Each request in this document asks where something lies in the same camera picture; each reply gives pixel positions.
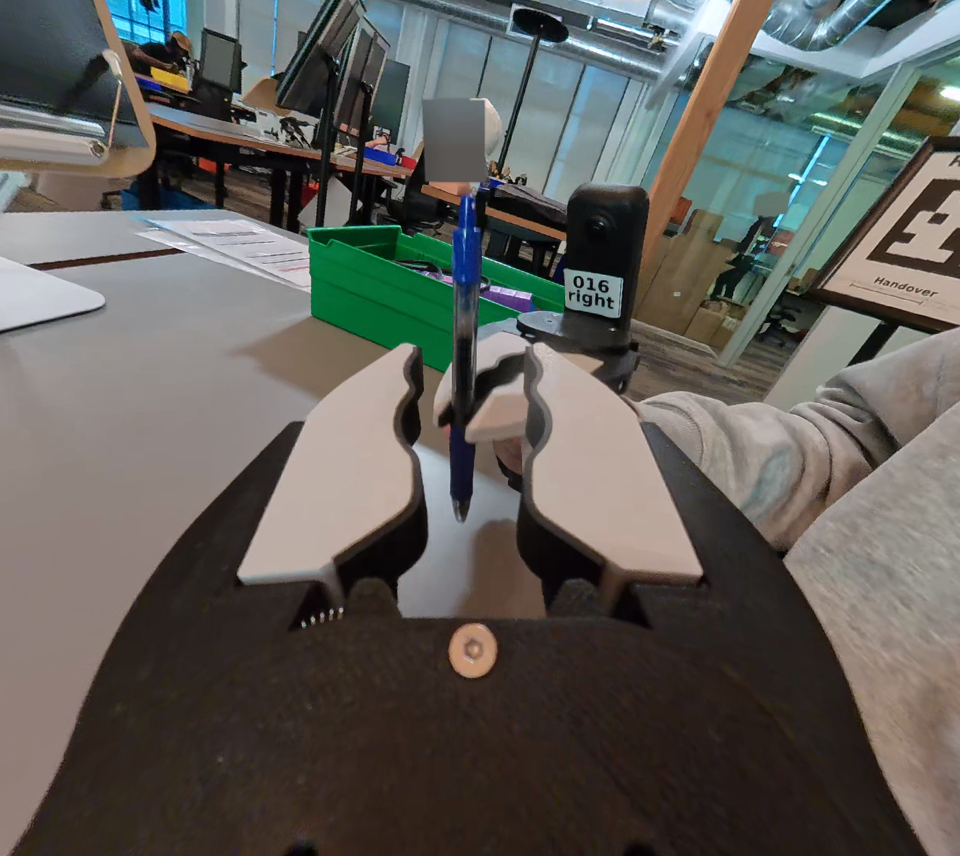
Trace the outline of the person's right hand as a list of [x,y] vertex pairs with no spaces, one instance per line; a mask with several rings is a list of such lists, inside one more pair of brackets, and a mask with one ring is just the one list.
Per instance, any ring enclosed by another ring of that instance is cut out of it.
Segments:
[[495,441],[492,445],[498,467],[508,487],[515,492],[522,492],[524,466],[530,452],[529,443],[524,437],[517,437]]

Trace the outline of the printed paper sheet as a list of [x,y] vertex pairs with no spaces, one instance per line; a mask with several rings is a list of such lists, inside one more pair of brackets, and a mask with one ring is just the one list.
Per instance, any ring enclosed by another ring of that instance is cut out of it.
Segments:
[[145,218],[141,235],[189,254],[310,290],[306,240],[245,218],[169,220]]

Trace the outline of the purple block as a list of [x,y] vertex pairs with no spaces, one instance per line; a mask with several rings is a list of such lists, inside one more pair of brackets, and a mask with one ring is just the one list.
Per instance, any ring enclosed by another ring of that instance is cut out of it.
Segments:
[[481,282],[480,297],[517,313],[533,312],[537,309],[530,292]]

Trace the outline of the slanted wooden beam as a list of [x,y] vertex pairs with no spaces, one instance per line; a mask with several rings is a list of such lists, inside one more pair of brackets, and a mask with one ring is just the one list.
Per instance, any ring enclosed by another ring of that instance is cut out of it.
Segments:
[[694,172],[774,0],[732,0],[650,190],[641,267],[646,268]]

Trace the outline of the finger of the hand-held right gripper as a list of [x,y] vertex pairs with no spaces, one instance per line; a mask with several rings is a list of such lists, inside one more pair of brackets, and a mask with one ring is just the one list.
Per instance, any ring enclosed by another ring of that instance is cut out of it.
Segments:
[[497,408],[512,425],[526,414],[523,369],[527,343],[515,333],[494,333],[478,339],[469,419]]
[[495,387],[469,419],[464,439],[470,444],[525,438],[529,403],[522,387]]

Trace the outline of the wooden workbench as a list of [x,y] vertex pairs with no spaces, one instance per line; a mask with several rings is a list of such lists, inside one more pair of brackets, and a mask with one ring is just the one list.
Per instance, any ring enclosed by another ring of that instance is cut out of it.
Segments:
[[303,185],[308,174],[322,177],[331,171],[356,173],[358,158],[325,157],[321,152],[265,140],[235,123],[205,117],[172,106],[147,106],[155,132],[153,162],[136,178],[142,210],[161,209],[160,166],[172,154],[205,158],[216,165],[215,204],[226,201],[225,167],[252,165],[270,172],[270,218],[272,226],[295,227],[303,205]]

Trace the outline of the person's right forearm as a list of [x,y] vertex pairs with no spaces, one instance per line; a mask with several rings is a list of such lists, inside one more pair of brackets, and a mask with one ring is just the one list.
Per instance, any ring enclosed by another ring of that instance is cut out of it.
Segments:
[[958,329],[847,367],[782,411],[699,394],[631,402],[756,526],[790,550],[831,505],[958,402]]

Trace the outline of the large desk monitor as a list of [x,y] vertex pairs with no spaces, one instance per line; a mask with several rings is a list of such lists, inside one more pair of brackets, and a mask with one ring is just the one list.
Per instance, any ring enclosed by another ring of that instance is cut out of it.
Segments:
[[1,0],[1,164],[136,177],[157,137],[106,0]]

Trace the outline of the black monitor on stand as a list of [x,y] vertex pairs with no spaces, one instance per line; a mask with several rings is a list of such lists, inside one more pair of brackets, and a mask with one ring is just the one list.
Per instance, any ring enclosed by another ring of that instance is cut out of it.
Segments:
[[304,113],[312,108],[320,109],[316,227],[326,223],[331,156],[337,130],[334,111],[345,78],[343,53],[364,12],[362,0],[324,0],[277,86],[278,107]]
[[374,95],[370,124],[375,134],[385,132],[391,145],[399,144],[410,69],[409,65],[388,58]]
[[242,86],[242,46],[238,39],[210,28],[203,28],[200,38],[197,77],[231,93]]
[[364,109],[364,101],[369,95],[373,104],[390,49],[386,37],[362,17],[347,52],[335,111],[338,129],[351,137],[366,127],[371,111]]

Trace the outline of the blue ballpoint pen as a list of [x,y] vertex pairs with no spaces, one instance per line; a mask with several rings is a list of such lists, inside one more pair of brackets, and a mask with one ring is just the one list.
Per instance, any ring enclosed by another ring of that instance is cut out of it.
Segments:
[[452,238],[452,340],[450,367],[450,499],[464,523],[474,494],[475,447],[466,438],[474,410],[478,302],[481,283],[481,232],[475,195],[462,197]]

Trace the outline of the stack of cardboard boxes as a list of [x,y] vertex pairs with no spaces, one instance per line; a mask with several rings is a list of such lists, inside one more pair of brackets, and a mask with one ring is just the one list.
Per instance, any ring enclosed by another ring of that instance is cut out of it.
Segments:
[[740,241],[719,238],[724,217],[697,209],[670,244],[644,300],[642,321],[678,336],[687,333],[716,278],[738,255]]

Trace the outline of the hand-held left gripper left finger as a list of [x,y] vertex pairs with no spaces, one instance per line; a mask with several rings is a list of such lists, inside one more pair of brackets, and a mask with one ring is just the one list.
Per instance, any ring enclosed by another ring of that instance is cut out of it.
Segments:
[[238,568],[241,584],[317,584],[334,606],[367,578],[397,593],[427,544],[414,450],[423,387],[421,349],[402,344],[312,410]]

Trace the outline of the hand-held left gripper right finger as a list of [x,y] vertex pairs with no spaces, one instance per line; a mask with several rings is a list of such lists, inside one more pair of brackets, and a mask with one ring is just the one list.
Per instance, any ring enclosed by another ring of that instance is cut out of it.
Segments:
[[526,352],[517,537],[542,579],[695,586],[704,574],[632,407],[549,346]]

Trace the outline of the white monitor base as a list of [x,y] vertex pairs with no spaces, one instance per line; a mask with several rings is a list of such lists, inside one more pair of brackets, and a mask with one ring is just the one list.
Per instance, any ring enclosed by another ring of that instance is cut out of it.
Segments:
[[1,333],[78,317],[105,305],[100,293],[1,258]]

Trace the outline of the green plastic bin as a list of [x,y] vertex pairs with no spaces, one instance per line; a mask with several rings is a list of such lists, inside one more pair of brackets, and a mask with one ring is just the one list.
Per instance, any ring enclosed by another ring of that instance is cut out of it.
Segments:
[[413,344],[426,367],[449,367],[448,242],[393,225],[313,227],[307,242],[315,318],[388,349]]

